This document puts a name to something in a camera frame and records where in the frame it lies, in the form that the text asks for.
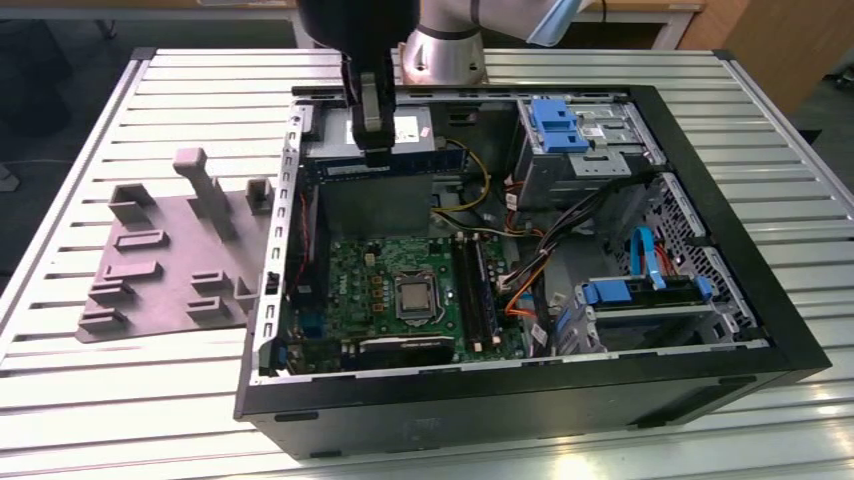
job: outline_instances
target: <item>wire bundle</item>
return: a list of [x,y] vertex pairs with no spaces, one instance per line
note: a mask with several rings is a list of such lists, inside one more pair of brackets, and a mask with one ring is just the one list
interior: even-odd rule
[[514,304],[518,301],[518,298],[521,298],[524,291],[530,288],[537,279],[540,279],[542,270],[545,269],[545,263],[548,262],[550,253],[557,247],[560,240],[569,234],[574,227],[589,220],[613,192],[631,185],[648,183],[656,174],[657,172],[648,171],[632,175],[631,177],[610,180],[601,188],[598,188],[598,190],[589,193],[562,212],[550,228],[542,234],[538,244],[536,245],[536,254],[533,258],[516,270],[509,272],[509,274],[501,279],[501,285],[508,285],[517,282],[525,274],[528,275],[506,303],[506,306],[504,307],[504,313],[506,315],[536,316],[534,312],[516,309]]

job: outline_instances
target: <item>metal workbench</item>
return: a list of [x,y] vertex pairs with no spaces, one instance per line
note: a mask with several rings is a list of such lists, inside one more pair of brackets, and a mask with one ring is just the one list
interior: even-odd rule
[[337,58],[159,50],[130,62],[0,300],[0,476],[849,478],[854,202],[739,65],[705,52],[492,50],[488,76],[657,86],[827,349],[832,368],[800,384],[677,428],[298,465],[230,419],[242,330],[77,343],[113,186],[141,182],[151,195],[189,194],[170,167],[181,146],[206,149],[228,189],[273,176],[289,88],[336,83]]

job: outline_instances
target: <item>floor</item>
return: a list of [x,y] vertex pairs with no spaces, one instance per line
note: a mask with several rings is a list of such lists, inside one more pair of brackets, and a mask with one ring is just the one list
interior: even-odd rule
[[[69,163],[118,79],[134,47],[288,48],[292,32],[281,22],[121,22],[118,36],[103,41],[91,22],[55,21],[50,30],[74,74],[58,86],[71,112],[66,127],[46,138],[19,138],[0,124],[0,162],[21,180],[0,193],[0,292],[23,254],[59,188]],[[854,89],[821,83],[793,115],[800,129],[821,129],[813,144],[848,188],[854,189]]]

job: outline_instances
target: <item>green circuit board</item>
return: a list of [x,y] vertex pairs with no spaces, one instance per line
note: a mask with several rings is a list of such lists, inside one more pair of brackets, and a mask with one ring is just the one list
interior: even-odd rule
[[[497,238],[489,238],[482,240],[481,247],[489,271],[497,276],[506,271],[501,244]],[[481,352],[466,348],[448,238],[338,241],[332,244],[329,260],[326,338],[346,341],[385,335],[442,335],[454,339],[457,362],[522,356],[517,328],[501,330],[497,348]],[[434,278],[438,308],[434,317],[424,324],[406,323],[397,318],[394,277],[416,273]]]

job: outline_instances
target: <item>orange wire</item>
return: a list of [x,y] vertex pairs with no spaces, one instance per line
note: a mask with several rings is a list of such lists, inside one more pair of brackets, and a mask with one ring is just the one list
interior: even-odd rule
[[521,285],[521,288],[518,289],[516,294],[509,299],[509,303],[506,303],[506,306],[504,307],[504,314],[505,315],[513,315],[514,314],[514,315],[536,316],[536,314],[533,312],[530,312],[529,310],[514,310],[513,309],[513,305],[518,301],[518,298],[521,298],[521,294],[524,293],[524,291],[528,289],[528,287],[533,283],[533,280],[536,280],[536,277],[538,277],[538,274],[542,273],[542,270],[545,269],[545,263],[548,263],[546,260],[542,262],[540,267],[536,270],[533,270],[533,273],[530,273],[530,276],[524,281],[524,285]]
[[[512,217],[514,216],[516,212],[513,210],[509,210],[506,212],[506,215],[504,216],[504,231],[506,233],[512,233],[512,234],[524,234],[528,233],[525,230],[514,230],[509,227],[509,222],[512,221]],[[542,231],[538,228],[532,228],[530,232],[533,232],[533,235],[536,235],[537,237],[544,237],[545,234],[542,233]]]

